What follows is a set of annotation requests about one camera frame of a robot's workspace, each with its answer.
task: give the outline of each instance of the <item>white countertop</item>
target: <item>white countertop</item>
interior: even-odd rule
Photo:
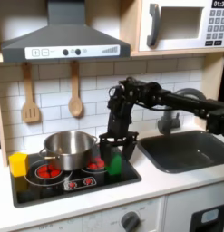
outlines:
[[[189,126],[185,127],[183,131],[197,129],[200,128]],[[152,130],[141,134],[140,137],[150,137],[158,134],[156,130]],[[156,169],[138,149],[133,153],[131,164],[141,175],[142,181],[27,208],[15,208],[9,168],[3,168],[0,151],[0,231],[37,226],[224,180],[224,165],[181,174],[167,174]]]

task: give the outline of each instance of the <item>hood control knob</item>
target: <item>hood control knob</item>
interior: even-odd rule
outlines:
[[[140,218],[135,212],[129,212],[122,217],[122,226],[126,232],[133,232],[140,223]]]
[[[76,50],[75,50],[75,53],[76,53],[77,55],[80,55],[80,54],[81,54],[81,50],[80,50],[80,49],[76,49]]]
[[[68,51],[67,49],[64,49],[64,50],[63,50],[63,54],[64,54],[64,55],[68,55],[68,54],[69,54],[69,51]]]

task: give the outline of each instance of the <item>stovetop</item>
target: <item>stovetop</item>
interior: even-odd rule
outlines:
[[[98,154],[93,156],[96,161],[85,169],[61,171],[38,154],[29,155],[27,175],[14,178],[11,174],[15,207],[28,207],[141,181],[129,161],[122,159],[120,171],[112,173],[103,166]]]

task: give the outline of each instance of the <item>microwave keypad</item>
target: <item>microwave keypad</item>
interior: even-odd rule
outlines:
[[[206,46],[220,46],[224,38],[224,10],[211,10]]]

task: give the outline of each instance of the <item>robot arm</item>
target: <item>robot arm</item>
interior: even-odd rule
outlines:
[[[123,146],[123,157],[130,159],[138,136],[137,132],[128,131],[134,104],[153,111],[157,111],[154,106],[160,105],[191,112],[207,121],[208,132],[224,136],[224,102],[180,96],[163,90],[156,82],[140,82],[132,77],[121,81],[109,93],[108,132],[100,136],[100,150],[105,162],[110,161],[106,154],[111,153],[112,147],[118,146]]]

